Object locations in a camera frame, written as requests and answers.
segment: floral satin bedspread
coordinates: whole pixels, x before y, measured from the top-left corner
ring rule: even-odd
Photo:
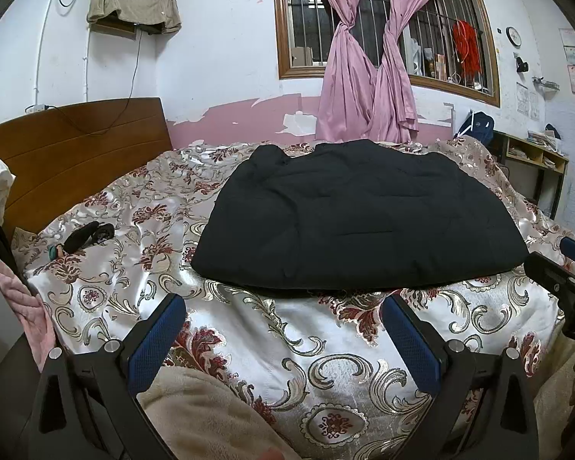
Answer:
[[[534,374],[562,312],[521,267],[429,290],[341,297],[310,292],[300,299],[270,298],[195,273],[189,262],[215,198],[258,145],[166,152],[38,235],[16,231],[19,266],[43,297],[66,348],[90,352],[110,338],[124,338],[167,292],[176,292],[188,317],[165,364],[197,368],[222,381],[302,458],[363,460],[386,452],[404,441],[430,403],[380,322],[380,303],[390,294],[401,295],[445,339],[460,339],[475,352],[519,349],[526,372]],[[293,157],[313,149],[284,148]],[[571,231],[526,202],[474,139],[388,150],[447,156],[504,203],[531,251],[575,273],[575,263],[559,250],[563,237],[574,237]],[[115,237],[49,261],[49,246],[93,220],[111,222]],[[463,243],[464,254],[477,254],[468,237]],[[475,401],[471,396],[465,404],[463,420],[472,415]]]

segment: window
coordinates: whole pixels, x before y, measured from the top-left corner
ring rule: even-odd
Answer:
[[[279,75],[323,76],[330,45],[340,22],[328,0],[275,0]],[[360,0],[351,35],[375,67],[383,54],[383,31],[390,0]]]
[[[458,53],[454,30],[458,21],[468,22],[475,31],[480,72],[474,75],[466,74],[460,61],[463,57]],[[483,0],[430,0],[409,21],[400,50],[411,84],[500,106],[494,40]],[[432,53],[434,77],[424,64],[424,50],[429,56]]]
[[[330,44],[339,22],[328,0],[275,0],[280,78],[324,75]],[[360,0],[351,34],[375,67],[383,54],[383,32],[390,0]],[[457,21],[475,30],[480,72],[466,77],[454,39]],[[430,0],[412,17],[399,39],[411,84],[445,90],[500,106],[498,67],[483,0]],[[435,77],[424,64],[432,52]]]

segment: window frame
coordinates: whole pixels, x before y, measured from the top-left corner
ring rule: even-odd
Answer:
[[[279,79],[291,78],[323,78],[325,66],[293,67],[289,48],[289,22],[288,0],[274,0],[274,17],[277,40],[277,58],[279,66]],[[498,78],[498,60],[494,35],[488,17],[488,10],[483,0],[474,0],[475,10],[479,11],[477,17],[481,19],[481,26],[485,32],[485,43],[488,47],[488,61],[491,73],[492,95],[468,88],[461,84],[440,81],[425,76],[409,75],[412,86],[419,86],[452,93],[460,97],[478,100],[494,107],[500,107],[500,81]]]

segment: desk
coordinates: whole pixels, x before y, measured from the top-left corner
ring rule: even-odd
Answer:
[[[516,147],[526,153],[527,158],[521,158],[519,156],[514,156],[509,154],[509,149],[511,147]],[[556,212],[558,210],[558,204],[560,203],[560,195],[562,194],[562,186],[564,184],[564,177],[568,169],[568,158],[561,156],[556,152],[544,149],[536,143],[531,143],[522,138],[516,136],[508,135],[507,133],[501,133],[500,131],[494,131],[494,139],[490,144],[490,153],[498,158],[498,163],[503,166],[506,165],[506,161],[517,161],[521,164],[526,164],[527,166],[532,166],[538,169],[537,184],[535,186],[534,200],[539,203],[541,197],[541,188],[543,187],[543,178],[546,172],[555,173],[558,176],[558,184],[556,185],[556,191],[554,196],[554,202],[552,204],[552,210],[550,218],[554,219]],[[546,157],[555,163],[555,168],[550,168],[543,164],[543,157]]]

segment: bottle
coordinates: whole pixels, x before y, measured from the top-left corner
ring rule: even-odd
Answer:
[[[428,71],[428,75],[431,78],[436,78],[437,71],[435,68],[435,59],[434,54],[432,53],[432,48],[424,48],[424,59],[426,62],[426,69]]]

